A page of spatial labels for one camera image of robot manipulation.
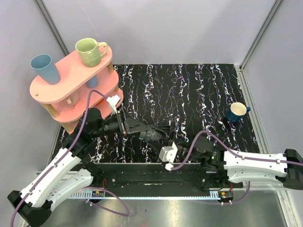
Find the clear elbow pipe fitting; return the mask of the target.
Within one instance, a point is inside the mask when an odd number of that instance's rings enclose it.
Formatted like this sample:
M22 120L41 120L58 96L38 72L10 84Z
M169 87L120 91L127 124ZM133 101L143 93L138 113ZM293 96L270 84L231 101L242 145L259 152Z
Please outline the clear elbow pipe fitting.
M151 141L159 141L163 139L163 131L152 128Z

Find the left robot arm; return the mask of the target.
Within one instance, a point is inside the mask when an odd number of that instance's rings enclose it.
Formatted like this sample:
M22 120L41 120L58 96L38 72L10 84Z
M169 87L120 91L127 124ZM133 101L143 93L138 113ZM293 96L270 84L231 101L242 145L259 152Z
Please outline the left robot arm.
M100 110L88 108L69 135L62 149L41 174L21 191L12 191L8 200L14 208L10 225L19 214L31 227L39 227L50 217L55 206L73 193L87 186L104 186L103 171L89 162L88 154L94 139L120 133L139 134L142 140L159 140L161 136L148 126L130 116L122 108L109 119L102 119Z

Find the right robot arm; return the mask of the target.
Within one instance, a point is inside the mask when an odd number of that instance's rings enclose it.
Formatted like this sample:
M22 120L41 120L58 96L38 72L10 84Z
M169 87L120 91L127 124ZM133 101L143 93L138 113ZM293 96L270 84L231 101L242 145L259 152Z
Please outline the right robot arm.
M201 131L191 144L173 141L166 126L151 126L147 131L147 142L162 140L159 159L169 171L182 168L187 161L199 162L201 168L210 172L211 179L219 187L230 183L266 182L281 183L293 190L303 188L303 158L287 148L284 153L246 153L228 148L209 131Z

